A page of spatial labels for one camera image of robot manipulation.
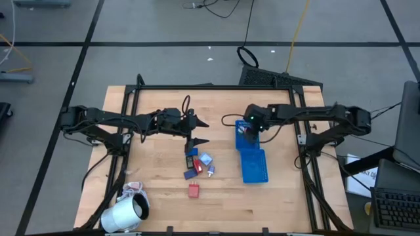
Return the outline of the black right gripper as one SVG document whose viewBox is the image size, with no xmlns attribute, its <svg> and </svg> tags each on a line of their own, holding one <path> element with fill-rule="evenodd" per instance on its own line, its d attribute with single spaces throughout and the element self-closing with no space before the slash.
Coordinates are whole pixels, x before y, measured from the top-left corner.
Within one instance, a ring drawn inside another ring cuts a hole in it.
<svg viewBox="0 0 420 236">
<path fill-rule="evenodd" d="M 269 110 L 267 108 L 260 107 L 256 104 L 249 104 L 247 106 L 243 119 L 250 127 L 250 129 L 246 130 L 246 140 L 250 144 L 258 144 L 259 132 L 269 128 L 267 121 L 268 116 Z"/>
</svg>

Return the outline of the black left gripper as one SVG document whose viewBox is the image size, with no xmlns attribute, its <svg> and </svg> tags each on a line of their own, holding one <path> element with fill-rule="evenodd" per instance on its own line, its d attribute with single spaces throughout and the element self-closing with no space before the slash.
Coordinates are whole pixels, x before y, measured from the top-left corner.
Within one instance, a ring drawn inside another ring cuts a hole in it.
<svg viewBox="0 0 420 236">
<path fill-rule="evenodd" d="M 192 149 L 192 146 L 195 147 L 200 144 L 208 143 L 209 140 L 201 139 L 201 138 L 194 138 L 192 140 L 192 145 L 190 143 L 192 139 L 192 117 L 194 120 L 195 127 L 203 127 L 208 128 L 209 125 L 204 121 L 200 120 L 197 115 L 194 115 L 194 109 L 188 109 L 186 115 L 181 118 L 180 126 L 183 133 L 185 133 L 184 137 L 186 138 L 186 143 L 184 145 L 184 152 L 189 153 Z"/>
</svg>

